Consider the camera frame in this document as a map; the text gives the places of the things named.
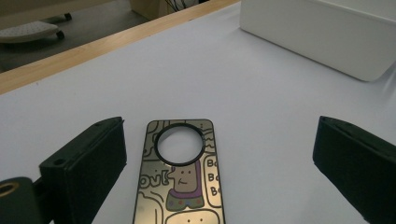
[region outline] wood trim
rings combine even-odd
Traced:
[[[236,2],[239,2],[239,0],[211,0],[75,49],[70,49],[46,59],[1,73],[0,94],[16,90],[45,77],[60,73],[63,70],[109,53],[114,49],[122,48],[145,37],[202,17]]]

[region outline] table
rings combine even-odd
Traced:
[[[3,0],[0,1],[0,30],[110,1],[112,0]]]
[[[36,80],[10,84],[29,79],[20,75],[0,96],[0,178],[38,178],[37,165],[51,153],[96,121],[122,116],[128,164],[93,223],[131,223],[146,125],[204,118],[215,125],[227,223],[365,223],[312,162],[318,117],[396,144],[395,75],[371,83],[348,77],[240,30],[239,9],[106,54],[92,43],[60,68],[24,67]],[[102,56],[89,60],[87,51]]]

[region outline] white container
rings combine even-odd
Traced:
[[[365,81],[396,62],[396,0],[242,0],[240,25]]]

